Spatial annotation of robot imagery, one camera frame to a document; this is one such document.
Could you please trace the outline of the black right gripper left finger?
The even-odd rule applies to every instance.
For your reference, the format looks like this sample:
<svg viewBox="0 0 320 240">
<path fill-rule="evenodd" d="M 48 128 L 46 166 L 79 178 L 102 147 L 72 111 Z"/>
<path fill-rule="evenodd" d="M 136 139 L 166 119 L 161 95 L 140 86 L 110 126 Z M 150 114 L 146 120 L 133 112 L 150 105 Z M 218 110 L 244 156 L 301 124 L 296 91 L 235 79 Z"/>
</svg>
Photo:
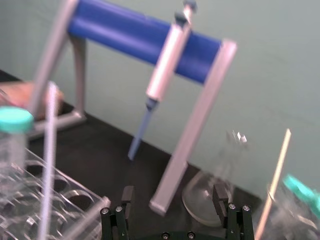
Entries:
<svg viewBox="0 0 320 240">
<path fill-rule="evenodd" d="M 101 240 L 131 240 L 130 224 L 133 221 L 135 187 L 125 186 L 121 202 L 115 208 L 100 210 Z"/>
</svg>

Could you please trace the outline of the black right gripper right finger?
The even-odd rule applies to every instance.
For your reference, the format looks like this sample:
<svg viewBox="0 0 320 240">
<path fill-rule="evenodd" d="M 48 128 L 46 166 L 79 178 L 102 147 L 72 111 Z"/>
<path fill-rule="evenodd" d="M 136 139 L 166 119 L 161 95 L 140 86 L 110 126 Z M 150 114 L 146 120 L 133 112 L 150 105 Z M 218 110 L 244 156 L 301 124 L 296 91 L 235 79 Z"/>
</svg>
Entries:
<svg viewBox="0 0 320 240">
<path fill-rule="evenodd" d="M 237 207 L 229 202 L 227 191 L 223 184 L 213 185 L 212 202 L 226 230 L 225 240 L 254 240 L 252 211 L 248 205 Z"/>
</svg>

